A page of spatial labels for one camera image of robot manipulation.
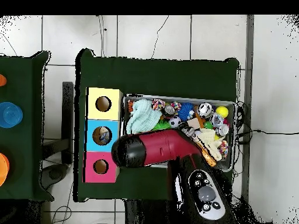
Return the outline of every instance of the small ball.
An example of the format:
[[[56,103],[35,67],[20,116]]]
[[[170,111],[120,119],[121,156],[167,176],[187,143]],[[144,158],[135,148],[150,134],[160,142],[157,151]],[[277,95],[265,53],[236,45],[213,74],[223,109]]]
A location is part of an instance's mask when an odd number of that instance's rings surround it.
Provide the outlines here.
[[[181,122],[182,120],[178,116],[174,116],[168,121],[168,123],[171,125],[171,128],[178,127]]]
[[[228,109],[224,106],[216,108],[216,113],[218,113],[222,118],[226,118],[228,115]]]
[[[209,118],[213,114],[214,110],[211,104],[202,103],[197,109],[197,113],[201,118]]]

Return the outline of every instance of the toy bin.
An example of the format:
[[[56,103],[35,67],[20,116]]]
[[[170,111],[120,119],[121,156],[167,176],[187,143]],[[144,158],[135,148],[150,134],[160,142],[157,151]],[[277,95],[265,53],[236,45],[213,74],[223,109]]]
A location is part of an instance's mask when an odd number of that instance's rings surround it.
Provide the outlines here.
[[[130,118],[130,113],[128,112],[128,100],[140,100],[140,99],[147,99],[147,100],[154,100],[154,99],[161,99],[165,102],[179,102],[179,103],[191,103],[193,105],[200,105],[202,103],[210,103],[212,106],[225,106],[228,109],[228,116],[226,119],[230,125],[230,131],[228,135],[226,135],[225,139],[229,144],[227,158],[225,160],[217,162],[215,168],[221,169],[224,172],[228,172],[233,167],[233,159],[234,159],[234,146],[235,146],[235,136],[237,134],[237,104],[232,101],[219,101],[219,100],[202,100],[202,99],[190,99],[190,98],[180,98],[180,97],[166,97],[166,96],[151,96],[151,95],[142,95],[139,94],[125,94],[122,100],[122,107],[124,111],[122,111],[121,115],[121,127],[120,127],[120,135],[125,135],[126,133],[126,124]],[[152,167],[163,167],[167,168],[167,163],[160,163],[154,164]]]

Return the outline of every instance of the white ball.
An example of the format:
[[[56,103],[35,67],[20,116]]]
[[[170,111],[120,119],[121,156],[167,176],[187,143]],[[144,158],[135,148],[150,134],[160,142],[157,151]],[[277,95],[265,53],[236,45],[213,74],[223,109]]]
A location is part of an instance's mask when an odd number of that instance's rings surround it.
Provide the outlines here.
[[[181,122],[182,120],[178,116],[174,116],[168,121],[168,123],[171,125],[171,128],[178,127]]]
[[[212,105],[209,103],[200,104],[197,111],[201,118],[209,118],[214,112]]]

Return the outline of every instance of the rope toy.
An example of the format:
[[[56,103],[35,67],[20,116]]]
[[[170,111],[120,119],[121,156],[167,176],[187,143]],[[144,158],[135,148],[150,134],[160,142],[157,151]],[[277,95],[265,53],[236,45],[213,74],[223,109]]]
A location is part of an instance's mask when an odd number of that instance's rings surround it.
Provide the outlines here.
[[[178,111],[178,115],[182,121],[187,121],[193,117],[193,105],[189,102],[183,103],[180,110]]]
[[[152,109],[153,110],[161,110],[165,107],[165,101],[161,99],[154,99],[152,101]]]
[[[223,140],[221,145],[218,147],[219,152],[222,155],[222,159],[225,160],[227,158],[228,153],[228,144],[226,140]]]
[[[128,112],[132,112],[133,111],[133,104],[134,102],[132,100],[128,100]]]
[[[173,107],[173,109],[175,109],[175,115],[178,114],[178,111],[182,107],[182,105],[180,103],[176,102],[176,101],[172,102],[171,106]]]
[[[165,130],[165,129],[170,129],[170,128],[171,128],[171,125],[167,121],[159,120],[157,125],[152,130],[156,131],[156,130]]]

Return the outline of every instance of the dark green tablecloth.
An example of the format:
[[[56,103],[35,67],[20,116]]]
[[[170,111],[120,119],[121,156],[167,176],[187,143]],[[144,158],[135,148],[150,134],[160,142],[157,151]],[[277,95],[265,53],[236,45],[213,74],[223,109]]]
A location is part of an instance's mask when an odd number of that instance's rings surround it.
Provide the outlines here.
[[[7,84],[0,87],[0,102],[12,102],[23,111],[23,120],[13,128],[0,127],[0,152],[9,159],[10,169],[0,187],[0,199],[51,200],[39,183],[43,67],[48,52],[30,58],[0,57],[0,74]]]
[[[226,61],[170,61],[94,57],[89,49],[76,58],[75,96],[75,200],[84,198],[168,198],[166,169],[121,169],[114,184],[83,183],[85,89],[120,89],[123,93],[236,101],[235,58]]]

